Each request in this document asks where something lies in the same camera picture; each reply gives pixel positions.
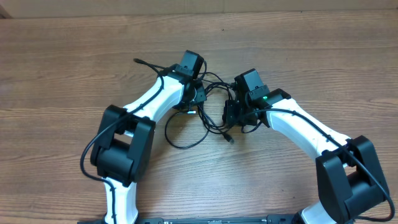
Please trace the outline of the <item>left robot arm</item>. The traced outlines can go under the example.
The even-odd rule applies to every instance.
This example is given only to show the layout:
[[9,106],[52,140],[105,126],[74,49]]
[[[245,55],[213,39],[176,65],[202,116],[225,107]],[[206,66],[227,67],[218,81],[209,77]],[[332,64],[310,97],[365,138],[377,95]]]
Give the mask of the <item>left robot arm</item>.
[[189,50],[169,67],[149,64],[157,74],[155,84],[136,101],[105,109],[96,136],[83,151],[97,169],[94,180],[105,186],[107,212],[99,223],[137,221],[136,186],[149,163],[156,124],[172,108],[190,111],[206,100],[199,78],[205,64]]

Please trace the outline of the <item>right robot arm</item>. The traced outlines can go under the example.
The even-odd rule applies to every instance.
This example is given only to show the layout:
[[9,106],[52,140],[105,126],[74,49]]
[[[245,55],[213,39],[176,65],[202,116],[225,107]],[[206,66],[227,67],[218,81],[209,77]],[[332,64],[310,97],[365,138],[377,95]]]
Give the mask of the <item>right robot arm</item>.
[[396,213],[374,144],[351,138],[305,112],[284,90],[270,91],[255,69],[235,77],[236,97],[227,100],[224,122],[264,124],[295,143],[315,162],[319,201],[284,223],[388,222]]

